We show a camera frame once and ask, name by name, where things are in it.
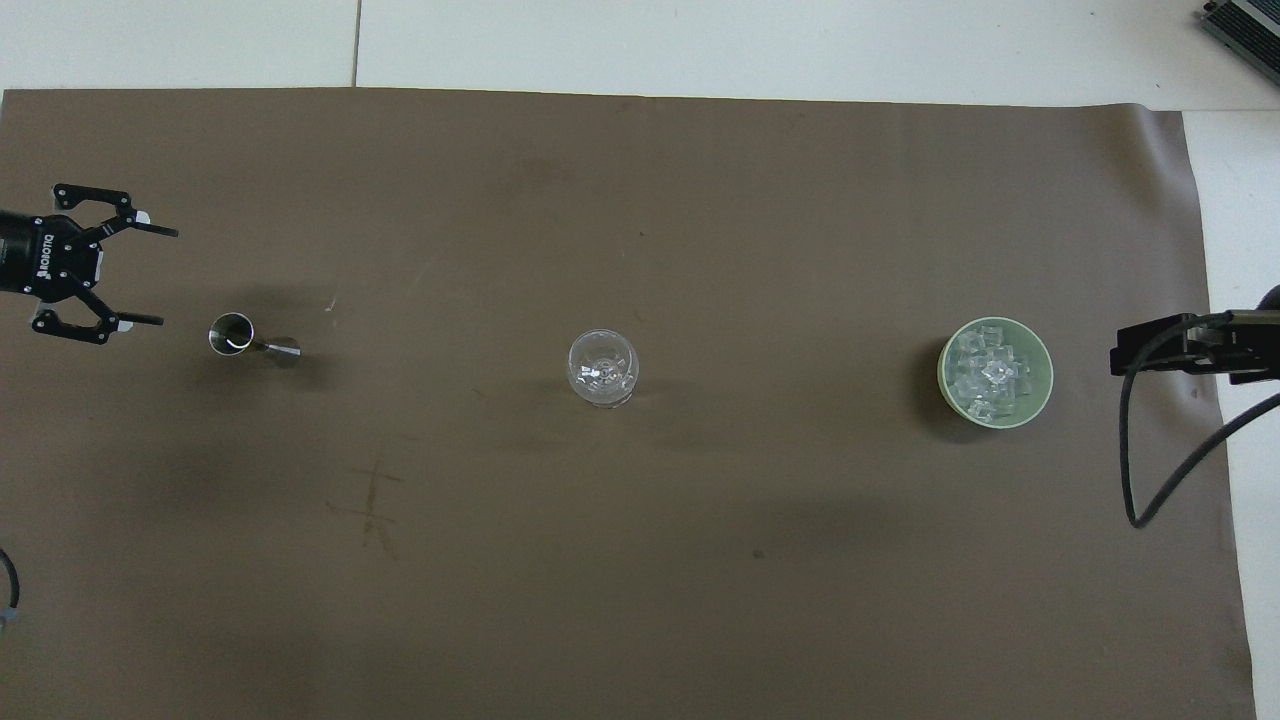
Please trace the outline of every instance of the white table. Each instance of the white table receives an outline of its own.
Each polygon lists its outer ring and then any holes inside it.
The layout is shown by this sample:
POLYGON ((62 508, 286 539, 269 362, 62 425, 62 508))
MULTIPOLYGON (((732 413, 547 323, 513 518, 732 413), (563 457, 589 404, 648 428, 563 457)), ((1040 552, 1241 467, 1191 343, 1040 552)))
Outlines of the white table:
MULTIPOLYGON (((1188 110, 1210 304, 1252 307, 1280 283, 1280 87, 1198 29, 1197 9, 1194 0, 13 1, 0 5, 0 88, 360 85, 1188 110)), ((1280 389, 1220 388, 1225 416, 1280 389)), ((1280 720, 1276 438, 1272 414, 1229 441, 1265 720, 1280 720)))

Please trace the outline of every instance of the empty glass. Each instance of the empty glass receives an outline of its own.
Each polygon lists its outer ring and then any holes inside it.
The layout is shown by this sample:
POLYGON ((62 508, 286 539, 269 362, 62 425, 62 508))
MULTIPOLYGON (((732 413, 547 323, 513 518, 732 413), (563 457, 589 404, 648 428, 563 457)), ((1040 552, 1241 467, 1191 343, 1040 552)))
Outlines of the empty glass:
POLYGON ((640 363, 636 350, 621 334, 588 331, 568 348, 568 384, 596 407, 617 407, 631 398, 640 363))

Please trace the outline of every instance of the black cable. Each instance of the black cable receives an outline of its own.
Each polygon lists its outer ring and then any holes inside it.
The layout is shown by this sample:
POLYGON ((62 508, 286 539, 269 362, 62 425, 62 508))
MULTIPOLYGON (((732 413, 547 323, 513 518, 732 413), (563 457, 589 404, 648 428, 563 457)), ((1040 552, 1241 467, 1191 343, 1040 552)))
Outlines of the black cable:
POLYGON ((1192 454, 1187 456, 1187 460, 1183 460, 1181 465, 1179 465, 1178 469, 1169 475, 1169 479, 1160 487, 1155 497, 1152 497, 1151 502, 1147 505, 1147 509, 1142 511, 1142 515, 1137 515, 1133 507, 1133 486, 1129 482, 1129 401, 1133 395, 1133 383, 1137 379, 1138 373, 1142 370, 1142 365, 1160 346, 1165 345, 1170 340, 1174 340, 1175 337, 1179 337, 1181 333, 1192 328, 1220 328, 1230 320, 1230 313, 1215 313, 1178 323, 1176 325, 1147 341, 1147 343, 1138 350, 1138 355, 1134 356, 1133 364, 1129 365, 1129 369, 1125 372, 1124 386, 1120 388, 1120 486, 1124 491, 1125 514, 1129 516, 1129 524, 1134 528, 1142 529, 1147 527, 1147 523, 1151 523, 1151 519, 1156 516, 1156 512, 1158 512, 1160 507, 1165 505, 1165 501, 1174 493, 1174 489, 1178 488, 1179 483, 1181 483, 1183 479, 1196 468, 1196 465, 1199 464, 1206 455, 1212 452, 1215 447, 1222 445, 1222 442, 1231 437, 1235 430, 1239 430, 1263 414, 1280 406, 1280 393, 1276 393, 1253 407, 1249 407, 1238 418, 1213 432, 1213 434, 1206 438, 1204 442, 1192 451, 1192 454))
POLYGON ((22 594, 22 585, 18 584, 18 569, 13 566, 13 560, 9 560, 9 555, 0 547, 0 564, 9 573, 9 607, 14 610, 18 609, 18 596, 22 594))

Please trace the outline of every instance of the stainless steel jigger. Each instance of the stainless steel jigger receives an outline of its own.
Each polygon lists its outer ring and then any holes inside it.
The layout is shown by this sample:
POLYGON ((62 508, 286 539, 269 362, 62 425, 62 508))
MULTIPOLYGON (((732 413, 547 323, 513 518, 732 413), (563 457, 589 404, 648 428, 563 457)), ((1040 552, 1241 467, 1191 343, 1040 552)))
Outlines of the stainless steel jigger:
POLYGON ((302 356, 298 341, 292 337, 257 340, 253 334, 253 323, 239 313, 227 313, 214 320, 209 328, 209 346, 214 352, 228 357, 246 350, 261 352, 278 368, 289 368, 302 356))

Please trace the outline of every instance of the bowl of ice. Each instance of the bowl of ice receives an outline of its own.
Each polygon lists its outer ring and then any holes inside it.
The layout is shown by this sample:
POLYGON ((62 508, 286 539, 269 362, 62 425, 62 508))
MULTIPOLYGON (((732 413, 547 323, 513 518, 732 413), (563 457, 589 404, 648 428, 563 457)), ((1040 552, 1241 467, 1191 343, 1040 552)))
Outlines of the bowl of ice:
POLYGON ((961 418, 997 430, 1016 428, 1048 404, 1053 363, 1027 325, 1009 318, 978 318, 942 347, 938 388, 961 418))

